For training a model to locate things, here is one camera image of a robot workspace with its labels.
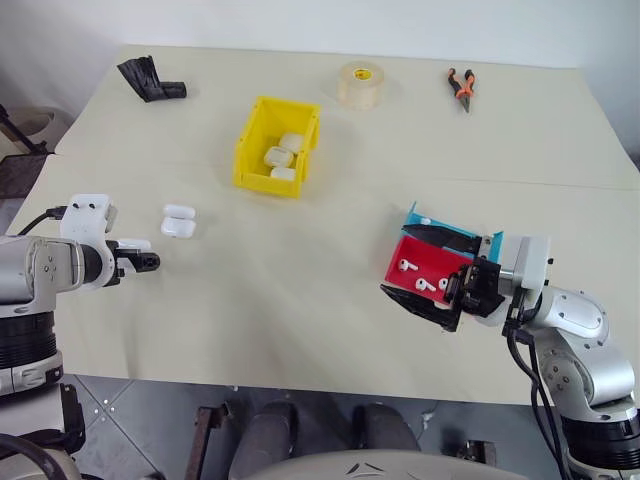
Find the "tape roll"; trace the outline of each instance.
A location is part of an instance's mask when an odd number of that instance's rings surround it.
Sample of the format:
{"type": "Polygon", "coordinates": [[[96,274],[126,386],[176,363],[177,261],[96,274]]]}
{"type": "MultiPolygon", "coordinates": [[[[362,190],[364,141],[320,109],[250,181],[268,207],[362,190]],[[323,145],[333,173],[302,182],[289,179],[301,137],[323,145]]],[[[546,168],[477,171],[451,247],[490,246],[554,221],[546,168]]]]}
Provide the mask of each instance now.
{"type": "Polygon", "coordinates": [[[338,101],[354,110],[370,110],[380,102],[384,70],[369,62],[350,62],[340,69],[338,101]]]}

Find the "yellow plastic bin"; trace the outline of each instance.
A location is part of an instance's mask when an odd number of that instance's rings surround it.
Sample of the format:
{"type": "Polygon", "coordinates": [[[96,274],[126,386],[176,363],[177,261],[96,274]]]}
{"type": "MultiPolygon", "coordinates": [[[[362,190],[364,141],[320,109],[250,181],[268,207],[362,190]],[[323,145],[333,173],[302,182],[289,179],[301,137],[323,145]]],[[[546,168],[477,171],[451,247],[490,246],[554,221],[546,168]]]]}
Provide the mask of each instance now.
{"type": "Polygon", "coordinates": [[[319,114],[318,105],[258,97],[236,144],[233,183],[258,192],[299,197],[300,185],[307,178],[311,150],[318,143],[319,114]],[[278,145],[287,132],[304,136],[302,148],[291,164],[296,171],[293,181],[271,178],[271,168],[264,163],[267,150],[278,145]]]}

